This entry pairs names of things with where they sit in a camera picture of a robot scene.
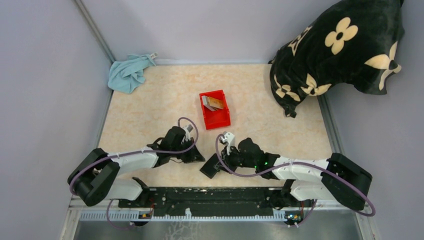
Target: black metal base plate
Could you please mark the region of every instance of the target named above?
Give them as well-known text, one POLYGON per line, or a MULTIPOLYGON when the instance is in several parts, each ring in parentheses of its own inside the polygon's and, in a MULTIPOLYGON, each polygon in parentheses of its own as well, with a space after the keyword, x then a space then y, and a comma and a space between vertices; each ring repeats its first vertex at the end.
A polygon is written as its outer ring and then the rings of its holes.
MULTIPOLYGON (((230 216, 272 216, 273 208, 300 207, 300 202, 289 205, 274 205, 270 200, 282 191, 281 188, 212 188, 212 187, 157 187, 150 188, 148 201, 120 200, 120 208, 150 208, 154 203, 154 215, 157 217, 185 216, 190 208, 194 217, 230 217, 230 216)), ((312 201, 305 201, 310 207, 312 201)))

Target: gray floor trim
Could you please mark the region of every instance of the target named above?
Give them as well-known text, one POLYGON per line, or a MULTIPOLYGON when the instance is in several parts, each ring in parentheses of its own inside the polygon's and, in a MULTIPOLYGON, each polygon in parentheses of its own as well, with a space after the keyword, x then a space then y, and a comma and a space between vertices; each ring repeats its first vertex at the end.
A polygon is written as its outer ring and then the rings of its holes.
POLYGON ((344 154, 342 141, 340 139, 339 130, 337 129, 336 122, 333 118, 330 103, 327 95, 318 97, 319 107, 321 108, 322 118, 324 119, 325 129, 327 130, 328 138, 331 145, 331 150, 334 153, 344 154))
POLYGON ((100 45, 101 49, 103 50, 104 54, 106 55, 107 59, 109 59, 110 64, 112 65, 115 62, 116 58, 114 54, 112 53, 111 49, 109 48, 108 44, 106 43, 105 39, 103 38, 102 34, 100 33, 99 29, 97 28, 96 23, 90 16, 90 13, 87 10, 86 6, 84 5, 83 1, 72 0, 72 2, 78 8, 79 13, 81 13, 82 18, 84 19, 91 33, 97 40, 98 44, 100 45))

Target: light gray wall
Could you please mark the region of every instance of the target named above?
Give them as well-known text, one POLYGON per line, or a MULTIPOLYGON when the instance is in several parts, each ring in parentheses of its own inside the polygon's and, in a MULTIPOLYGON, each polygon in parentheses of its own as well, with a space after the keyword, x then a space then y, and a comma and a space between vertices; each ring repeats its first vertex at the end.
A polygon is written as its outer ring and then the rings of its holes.
POLYGON ((266 63, 338 0, 84 0, 118 60, 266 63))
POLYGON ((0 3, 0 234, 59 237, 68 175, 95 147, 109 62, 70 0, 0 3))
POLYGON ((406 0, 405 37, 396 55, 402 71, 387 80, 388 95, 350 85, 328 92, 347 156, 373 176, 369 190, 382 239, 423 239, 424 1, 406 0))

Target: towel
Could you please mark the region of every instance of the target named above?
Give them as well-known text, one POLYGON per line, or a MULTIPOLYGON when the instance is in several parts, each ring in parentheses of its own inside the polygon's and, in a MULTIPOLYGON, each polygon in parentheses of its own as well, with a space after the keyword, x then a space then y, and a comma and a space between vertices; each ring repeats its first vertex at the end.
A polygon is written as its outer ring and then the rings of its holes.
POLYGON ((115 61, 110 67, 107 86, 122 93, 132 93, 146 80, 143 69, 156 66, 153 61, 155 56, 157 56, 155 53, 141 56, 132 54, 126 61, 115 61))

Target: cream flower pattern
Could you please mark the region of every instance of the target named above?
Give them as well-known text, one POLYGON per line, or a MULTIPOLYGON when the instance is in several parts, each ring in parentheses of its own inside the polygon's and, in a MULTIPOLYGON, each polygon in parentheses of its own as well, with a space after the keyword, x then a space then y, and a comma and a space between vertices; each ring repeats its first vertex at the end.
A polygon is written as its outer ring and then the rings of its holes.
POLYGON ((299 36, 297 36, 288 45, 288 47, 290 47, 291 51, 293 52, 293 57, 296 55, 296 51, 298 50, 299 44, 302 42, 306 34, 308 34, 311 29, 312 29, 312 26, 308 26, 299 36))
POLYGON ((395 42, 391 48, 388 56, 386 54, 380 54, 372 57, 365 62, 366 65, 371 66, 375 69, 384 70, 380 78, 380 84, 378 88, 383 90, 387 77, 392 73, 399 73, 402 69, 401 65, 395 62, 396 50, 398 49, 398 42, 395 42))
POLYGON ((358 33, 358 26, 351 24, 351 18, 345 17, 340 20, 335 27, 335 31, 330 32, 325 38, 325 45, 331 47, 334 55, 340 53, 345 46, 345 42, 353 39, 358 33))
POLYGON ((315 79, 309 73, 307 74, 307 77, 306 77, 306 84, 308 85, 307 88, 302 86, 300 88, 309 96, 322 95, 325 92, 327 92, 329 88, 331 87, 331 83, 322 85, 322 86, 317 86, 317 81, 315 81, 315 79))
POLYGON ((292 99, 294 99, 296 102, 300 102, 301 98, 299 97, 299 95, 297 95, 292 91, 292 88, 290 87, 290 85, 283 85, 281 86, 278 81, 277 81, 277 76, 274 75, 274 80, 275 83, 278 86, 278 89, 275 91, 275 93, 280 97, 283 98, 286 94, 289 95, 292 99))

